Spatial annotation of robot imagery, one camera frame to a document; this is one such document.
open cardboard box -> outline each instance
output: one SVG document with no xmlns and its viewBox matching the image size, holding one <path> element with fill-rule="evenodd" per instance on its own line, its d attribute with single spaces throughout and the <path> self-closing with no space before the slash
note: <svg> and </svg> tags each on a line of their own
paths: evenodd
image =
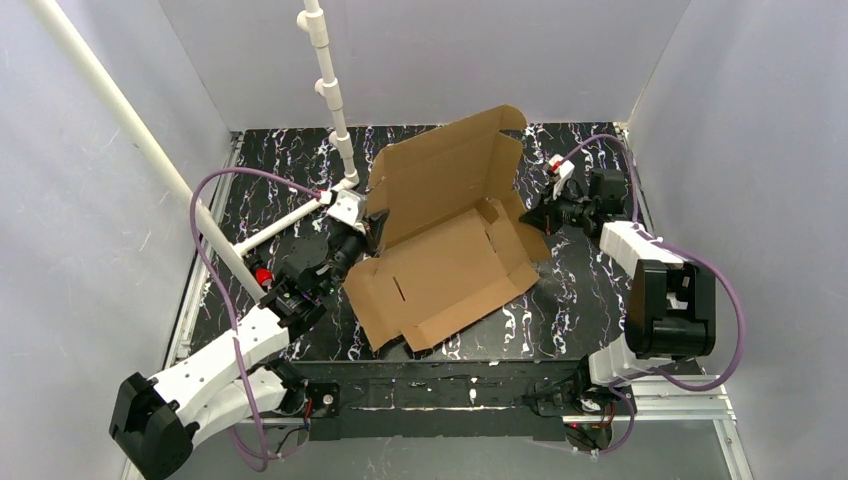
<svg viewBox="0 0 848 480">
<path fill-rule="evenodd" d="M 437 345 L 521 295 L 550 258 L 541 232 L 519 223 L 513 190 L 524 115 L 503 105 L 377 155 L 367 212 L 388 209 L 380 255 L 355 265 L 344 289 L 372 349 L 403 335 Z"/>
</svg>

cardboard box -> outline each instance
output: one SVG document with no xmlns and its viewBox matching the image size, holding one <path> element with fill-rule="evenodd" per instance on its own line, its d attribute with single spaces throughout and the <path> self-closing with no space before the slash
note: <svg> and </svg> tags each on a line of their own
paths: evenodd
<svg viewBox="0 0 848 480">
<path fill-rule="evenodd" d="M 513 190 L 524 115 L 504 105 L 377 155 L 367 211 L 389 210 L 380 255 L 344 282 L 373 349 L 403 335 L 414 351 L 433 347 L 521 295 L 550 258 L 542 234 L 519 223 Z"/>
</svg>

marble pattern surface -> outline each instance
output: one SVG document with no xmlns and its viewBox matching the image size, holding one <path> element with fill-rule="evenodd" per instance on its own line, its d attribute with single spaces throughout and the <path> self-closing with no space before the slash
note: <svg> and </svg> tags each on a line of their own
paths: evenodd
<svg viewBox="0 0 848 480">
<path fill-rule="evenodd" d="M 410 138 L 433 127 L 358 127 L 350 129 L 360 176 L 382 147 Z M 581 139 L 596 133 L 616 133 L 612 124 L 532 124 L 513 132 L 524 143 L 524 161 L 515 186 L 526 205 L 545 185 L 545 162 L 565 154 Z M 245 133 L 238 165 L 272 171 L 315 189 L 326 189 L 342 177 L 336 149 L 327 141 L 326 129 L 252 130 Z M 614 146 L 594 144 L 572 158 L 574 178 L 585 188 L 594 167 L 626 170 Z M 305 202 L 264 179 L 240 175 L 233 179 L 221 228 L 233 243 L 269 225 Z M 283 258 L 294 238 L 323 241 L 327 222 L 316 212 L 266 242 L 260 251 L 274 261 Z M 600 252 L 580 230 L 564 228 L 548 238 L 553 259 L 538 265 L 541 280 L 527 293 L 437 347 L 411 352 L 398 338 L 372 351 L 368 339 L 344 297 L 310 332 L 297 339 L 282 355 L 293 360 L 407 361 L 463 359 L 579 359 L 608 344 L 622 332 L 629 280 L 612 259 Z M 219 263 L 238 310 L 253 304 L 229 270 Z M 207 282 L 205 296 L 192 337 L 192 351 L 225 331 L 229 322 L 217 289 Z"/>
</svg>

gray floor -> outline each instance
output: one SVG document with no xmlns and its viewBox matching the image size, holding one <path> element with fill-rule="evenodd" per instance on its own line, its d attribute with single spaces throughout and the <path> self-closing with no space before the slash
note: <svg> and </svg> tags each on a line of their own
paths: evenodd
<svg viewBox="0 0 848 480">
<path fill-rule="evenodd" d="M 625 422 L 616 422 L 619 430 Z M 245 440 L 255 438 L 242 426 Z M 280 432 L 269 431 L 276 445 Z M 253 473 L 229 435 L 202 444 L 171 480 L 730 479 L 711 421 L 638 422 L 624 448 L 597 463 L 523 438 L 371 438 L 313 442 L 264 474 Z"/>
</svg>

brown cardboard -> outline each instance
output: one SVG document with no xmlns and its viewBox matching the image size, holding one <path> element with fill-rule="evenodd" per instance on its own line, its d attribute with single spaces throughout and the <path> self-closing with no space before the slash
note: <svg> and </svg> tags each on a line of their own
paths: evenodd
<svg viewBox="0 0 848 480">
<path fill-rule="evenodd" d="M 503 105 L 377 155 L 367 210 L 389 210 L 381 254 L 344 283 L 371 348 L 403 335 L 430 348 L 529 289 L 550 258 L 542 234 L 519 223 L 513 190 L 524 115 Z"/>
</svg>

